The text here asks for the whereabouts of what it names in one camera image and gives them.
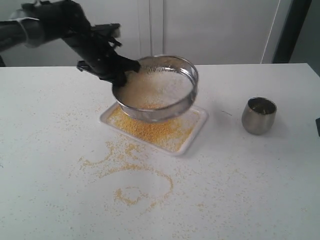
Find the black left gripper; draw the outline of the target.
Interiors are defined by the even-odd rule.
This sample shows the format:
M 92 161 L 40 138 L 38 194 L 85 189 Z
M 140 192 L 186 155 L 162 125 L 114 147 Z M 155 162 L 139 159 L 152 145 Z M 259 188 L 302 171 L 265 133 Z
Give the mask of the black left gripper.
M 115 52 L 119 46 L 115 38 L 102 36 L 90 30 L 85 33 L 71 32 L 62 39 L 79 57 L 76 68 L 90 73 L 113 86 L 123 87 L 127 83 L 125 72 L 139 72 L 138 60 L 126 58 Z

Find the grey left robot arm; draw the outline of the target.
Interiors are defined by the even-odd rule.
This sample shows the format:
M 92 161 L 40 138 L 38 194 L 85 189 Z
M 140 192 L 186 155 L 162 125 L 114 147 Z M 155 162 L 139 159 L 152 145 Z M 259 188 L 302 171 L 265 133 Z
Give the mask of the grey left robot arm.
M 115 51 L 122 45 L 117 41 L 120 27 L 119 23 L 91 25 L 81 5 L 72 0 L 36 0 L 22 4 L 9 20 L 1 21 L 0 50 L 18 45 L 37 48 L 61 39 L 82 58 L 78 70 L 123 87 L 126 73 L 139 72 L 141 65 Z

